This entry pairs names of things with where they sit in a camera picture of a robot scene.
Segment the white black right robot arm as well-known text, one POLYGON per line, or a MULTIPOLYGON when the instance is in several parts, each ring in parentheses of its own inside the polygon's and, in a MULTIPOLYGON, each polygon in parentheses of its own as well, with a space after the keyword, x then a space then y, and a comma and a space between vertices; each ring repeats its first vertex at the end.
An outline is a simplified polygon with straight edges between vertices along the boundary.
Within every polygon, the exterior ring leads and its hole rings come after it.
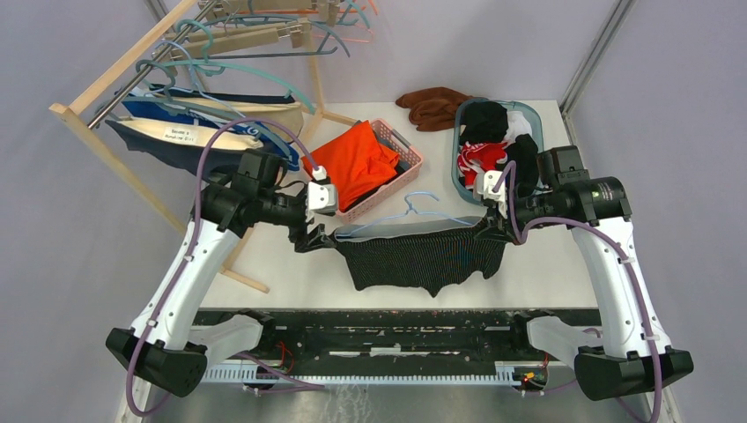
POLYGON ((622 182, 592 178, 574 146, 537 156, 545 192, 518 197, 510 161, 475 179, 475 198, 488 207, 488 233, 516 244, 529 231, 564 226, 588 270, 601 318, 597 338, 553 315, 530 318, 510 333, 511 353, 530 360, 544 351, 569 366, 587 398, 598 401, 660 394, 694 370, 692 356, 673 347, 659 321, 637 261, 632 209, 622 182))

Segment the black striped underwear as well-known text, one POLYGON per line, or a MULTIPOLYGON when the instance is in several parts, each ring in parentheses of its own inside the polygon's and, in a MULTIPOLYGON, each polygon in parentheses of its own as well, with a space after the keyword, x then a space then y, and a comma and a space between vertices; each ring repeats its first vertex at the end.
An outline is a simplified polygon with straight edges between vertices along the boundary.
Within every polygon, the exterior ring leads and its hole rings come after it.
POLYGON ((435 297, 475 272, 491 278, 501 266, 507 239, 493 234, 483 218, 466 221, 340 226, 332 238, 358 291, 422 288, 435 297))

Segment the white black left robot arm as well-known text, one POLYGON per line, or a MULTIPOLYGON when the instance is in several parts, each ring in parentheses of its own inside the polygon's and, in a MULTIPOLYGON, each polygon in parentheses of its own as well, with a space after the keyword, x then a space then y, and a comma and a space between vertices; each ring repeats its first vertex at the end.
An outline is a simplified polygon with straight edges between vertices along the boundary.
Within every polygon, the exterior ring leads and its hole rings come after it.
POLYGON ((128 390, 141 379, 185 397, 217 364, 240 353, 264 359, 275 352, 276 333, 251 315, 203 330, 192 323, 213 279, 255 224, 287 227, 299 250, 321 239, 322 226, 307 228, 315 214, 337 210, 336 187, 318 168, 296 195, 284 194, 278 177, 285 170, 279 157, 250 150, 232 176, 198 185, 184 240, 155 294, 128 328, 107 336, 107 349, 127 371, 128 390))

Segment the light blue wire hanger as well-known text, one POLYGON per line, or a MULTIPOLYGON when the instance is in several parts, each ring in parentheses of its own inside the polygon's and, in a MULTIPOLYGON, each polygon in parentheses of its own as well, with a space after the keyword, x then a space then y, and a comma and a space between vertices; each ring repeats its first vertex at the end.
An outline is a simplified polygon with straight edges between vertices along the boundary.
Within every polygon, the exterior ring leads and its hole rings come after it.
POLYGON ((440 199, 430 191, 414 191, 406 194, 403 201, 406 209, 394 215, 377 218, 365 224, 340 226, 333 232, 337 241, 364 241, 369 239, 394 238, 405 235, 430 234, 450 229, 475 226, 480 217, 454 217, 442 211, 419 210, 414 197, 426 197, 438 203, 440 199))

